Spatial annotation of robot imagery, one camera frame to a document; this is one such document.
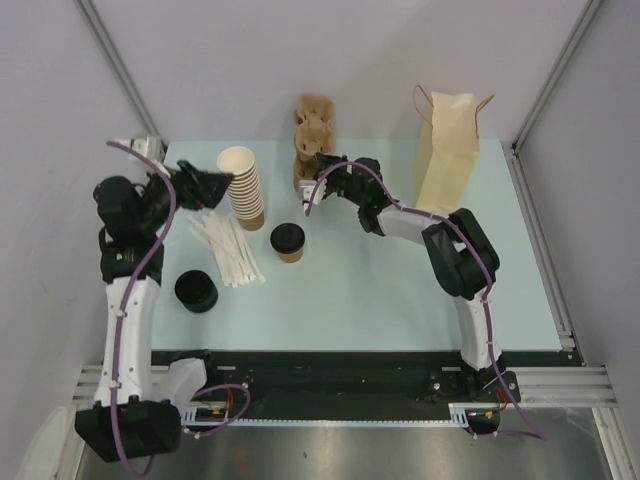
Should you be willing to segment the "black cup lid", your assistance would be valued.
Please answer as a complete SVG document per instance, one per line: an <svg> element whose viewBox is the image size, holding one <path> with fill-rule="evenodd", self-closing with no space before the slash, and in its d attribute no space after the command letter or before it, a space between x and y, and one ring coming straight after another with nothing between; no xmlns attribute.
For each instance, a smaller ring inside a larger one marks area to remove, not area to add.
<svg viewBox="0 0 640 480"><path fill-rule="evenodd" d="M306 241L302 227L295 223L282 223L270 234L272 248L278 254L292 254L304 247Z"/></svg>

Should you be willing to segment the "single brown paper cup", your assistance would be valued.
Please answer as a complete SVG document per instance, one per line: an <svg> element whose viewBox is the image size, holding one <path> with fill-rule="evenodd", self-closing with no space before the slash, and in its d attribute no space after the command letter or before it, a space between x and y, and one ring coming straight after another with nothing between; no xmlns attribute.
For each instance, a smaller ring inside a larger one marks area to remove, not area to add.
<svg viewBox="0 0 640 480"><path fill-rule="evenodd" d="M302 258L303 253L304 248L301 247L292 252L279 252L278 255L283 262L291 264L298 262Z"/></svg>

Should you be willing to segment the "brown paper bag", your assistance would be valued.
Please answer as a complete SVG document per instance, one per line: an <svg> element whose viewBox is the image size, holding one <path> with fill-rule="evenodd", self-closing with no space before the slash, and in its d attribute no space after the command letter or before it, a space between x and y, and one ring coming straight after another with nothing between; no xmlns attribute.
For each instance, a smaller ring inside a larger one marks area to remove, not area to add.
<svg viewBox="0 0 640 480"><path fill-rule="evenodd" d="M428 93L417 85L430 109L416 107L423 120L414 167L414 205L448 214L460 204L480 153L479 114L492 96Z"/></svg>

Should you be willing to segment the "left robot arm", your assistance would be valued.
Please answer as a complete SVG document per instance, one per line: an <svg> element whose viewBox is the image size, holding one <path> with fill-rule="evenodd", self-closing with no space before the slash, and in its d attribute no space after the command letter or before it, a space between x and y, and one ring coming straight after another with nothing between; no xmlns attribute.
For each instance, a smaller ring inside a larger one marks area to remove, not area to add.
<svg viewBox="0 0 640 480"><path fill-rule="evenodd" d="M229 174L199 170L186 160L153 173L142 188L111 176L93 198L103 222L100 271L106 286L107 336L103 370L92 405L75 430L105 462L173 453L182 414L196 396L207 400L221 387L220 374L196 358L173 363L154 383L151 333L162 284L163 241L179 208L214 209L232 182Z"/></svg>

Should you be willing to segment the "single cardboard cup carrier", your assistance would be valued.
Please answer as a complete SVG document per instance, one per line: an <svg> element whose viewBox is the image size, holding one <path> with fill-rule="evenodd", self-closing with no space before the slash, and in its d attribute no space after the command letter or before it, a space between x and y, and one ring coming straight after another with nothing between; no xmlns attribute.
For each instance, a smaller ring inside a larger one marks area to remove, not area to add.
<svg viewBox="0 0 640 480"><path fill-rule="evenodd" d="M294 114L294 147L300 160L306 163L317 153L332 154L336 144L333 101L324 95L303 94L297 99Z"/></svg>

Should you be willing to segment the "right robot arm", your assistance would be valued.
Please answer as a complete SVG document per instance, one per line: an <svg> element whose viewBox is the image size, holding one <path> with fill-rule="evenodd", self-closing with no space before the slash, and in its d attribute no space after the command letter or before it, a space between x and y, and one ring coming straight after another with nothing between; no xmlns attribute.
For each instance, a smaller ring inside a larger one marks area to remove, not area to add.
<svg viewBox="0 0 640 480"><path fill-rule="evenodd" d="M315 159L314 187L303 197L306 211L335 194L358 207L365 232L423 245L436 281L456 307L467 370L461 376L463 393L484 401L497 390L499 402L515 404L517 386L505 379L490 307L500 259L474 214L466 208L438 214L402 204L384 185L375 159L349 161L322 153Z"/></svg>

